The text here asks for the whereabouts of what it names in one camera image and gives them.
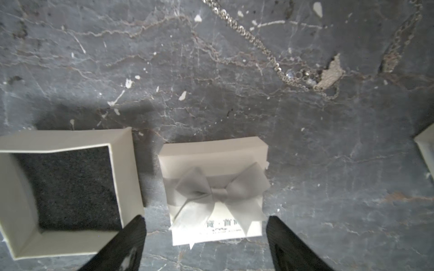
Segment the white gift box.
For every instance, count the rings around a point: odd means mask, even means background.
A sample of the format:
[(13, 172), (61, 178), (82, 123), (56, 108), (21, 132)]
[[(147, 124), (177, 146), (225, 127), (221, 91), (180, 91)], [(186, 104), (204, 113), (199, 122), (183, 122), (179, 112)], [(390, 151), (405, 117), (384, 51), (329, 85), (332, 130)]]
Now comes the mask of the white gift box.
[(268, 145), (258, 137), (168, 143), (158, 154), (174, 246), (260, 237)]
[(419, 133), (414, 141), (418, 145), (431, 177), (434, 177), (434, 124)]

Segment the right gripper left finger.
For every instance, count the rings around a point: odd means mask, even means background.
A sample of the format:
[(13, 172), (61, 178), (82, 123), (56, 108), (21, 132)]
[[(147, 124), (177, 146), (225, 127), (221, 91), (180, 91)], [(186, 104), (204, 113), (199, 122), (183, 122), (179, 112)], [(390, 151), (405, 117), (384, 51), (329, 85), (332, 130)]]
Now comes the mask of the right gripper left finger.
[(137, 215), (79, 271), (138, 271), (146, 235), (145, 218)]

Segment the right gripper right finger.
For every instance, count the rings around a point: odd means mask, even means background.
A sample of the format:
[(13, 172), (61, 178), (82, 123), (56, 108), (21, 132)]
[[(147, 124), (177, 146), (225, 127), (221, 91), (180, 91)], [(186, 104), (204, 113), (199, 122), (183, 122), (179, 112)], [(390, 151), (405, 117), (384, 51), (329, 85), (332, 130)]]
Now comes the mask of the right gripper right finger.
[(276, 271), (333, 271), (277, 216), (270, 216), (266, 235)]

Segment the white box base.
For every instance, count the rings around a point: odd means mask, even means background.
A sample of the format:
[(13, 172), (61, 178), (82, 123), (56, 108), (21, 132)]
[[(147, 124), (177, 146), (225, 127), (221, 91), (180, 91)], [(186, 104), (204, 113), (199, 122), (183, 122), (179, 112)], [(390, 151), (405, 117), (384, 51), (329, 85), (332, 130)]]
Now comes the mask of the white box base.
[(96, 254), (143, 214), (131, 128), (1, 137), (1, 233), (14, 260)]

